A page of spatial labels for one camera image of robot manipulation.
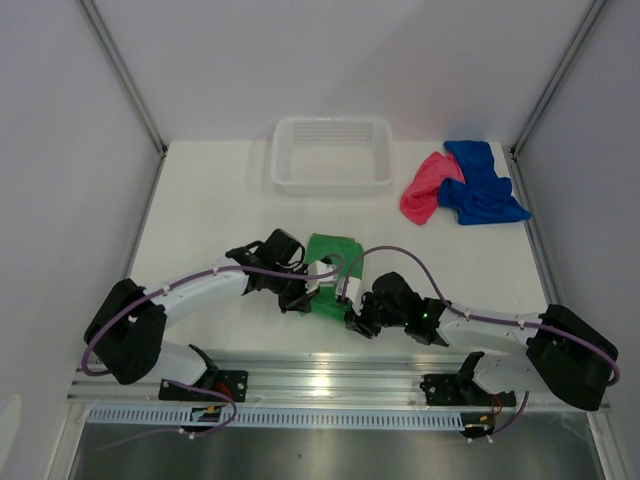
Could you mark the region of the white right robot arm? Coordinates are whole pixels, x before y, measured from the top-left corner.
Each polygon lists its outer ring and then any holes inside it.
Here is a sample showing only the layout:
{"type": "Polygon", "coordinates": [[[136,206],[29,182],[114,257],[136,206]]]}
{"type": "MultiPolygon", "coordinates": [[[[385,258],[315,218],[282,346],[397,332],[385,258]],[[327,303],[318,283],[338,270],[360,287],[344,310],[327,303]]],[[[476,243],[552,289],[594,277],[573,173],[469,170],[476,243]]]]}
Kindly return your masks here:
{"type": "Polygon", "coordinates": [[[431,406],[512,407],[518,393],[550,393],[583,411],[599,409],[617,349],[570,309],[509,315],[465,309],[422,297],[396,272],[361,292],[354,277],[339,281],[347,329],[368,339],[400,328],[425,346],[465,353],[454,374],[426,374],[420,385],[431,406]]]}

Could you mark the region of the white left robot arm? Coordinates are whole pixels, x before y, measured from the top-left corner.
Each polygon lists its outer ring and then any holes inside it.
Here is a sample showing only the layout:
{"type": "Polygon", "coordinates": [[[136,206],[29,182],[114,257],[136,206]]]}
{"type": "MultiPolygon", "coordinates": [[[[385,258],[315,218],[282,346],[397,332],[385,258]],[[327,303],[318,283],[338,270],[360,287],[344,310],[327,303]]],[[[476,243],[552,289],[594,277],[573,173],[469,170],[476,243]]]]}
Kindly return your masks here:
{"type": "Polygon", "coordinates": [[[179,382],[197,400],[216,390],[213,361],[195,345],[177,345],[166,330],[217,302],[266,290],[282,312],[307,313],[320,290],[320,261],[294,258],[304,246],[282,229],[229,250],[211,267],[157,285],[117,282],[87,327],[82,371],[121,385],[150,377],[179,382]]]}

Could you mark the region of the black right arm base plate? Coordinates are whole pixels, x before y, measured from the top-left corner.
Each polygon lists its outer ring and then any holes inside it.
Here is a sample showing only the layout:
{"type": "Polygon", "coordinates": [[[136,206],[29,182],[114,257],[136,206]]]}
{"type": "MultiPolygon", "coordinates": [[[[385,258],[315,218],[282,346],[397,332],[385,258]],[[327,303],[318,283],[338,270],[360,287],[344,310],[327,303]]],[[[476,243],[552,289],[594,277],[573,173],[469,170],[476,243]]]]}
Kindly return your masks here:
{"type": "Polygon", "coordinates": [[[487,393],[473,381],[474,368],[486,356],[482,352],[468,355],[455,374],[425,374],[419,384],[429,406],[441,407],[491,407],[516,405],[513,391],[487,393]]]}

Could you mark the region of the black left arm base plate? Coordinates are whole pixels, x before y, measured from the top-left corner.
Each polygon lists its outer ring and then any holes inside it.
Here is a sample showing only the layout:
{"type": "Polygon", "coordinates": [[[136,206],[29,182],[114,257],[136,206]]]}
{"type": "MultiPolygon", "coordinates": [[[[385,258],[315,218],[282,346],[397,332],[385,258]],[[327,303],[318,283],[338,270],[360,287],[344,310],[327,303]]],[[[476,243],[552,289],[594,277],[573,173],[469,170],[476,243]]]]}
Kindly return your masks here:
{"type": "MultiPolygon", "coordinates": [[[[222,394],[236,403],[243,403],[248,390],[249,373],[244,370],[218,370],[215,373],[206,373],[203,380],[199,380],[193,388],[206,389],[222,394]]],[[[158,398],[162,401],[174,402],[215,402],[221,398],[178,387],[173,383],[163,380],[158,392],[158,398]]]]}

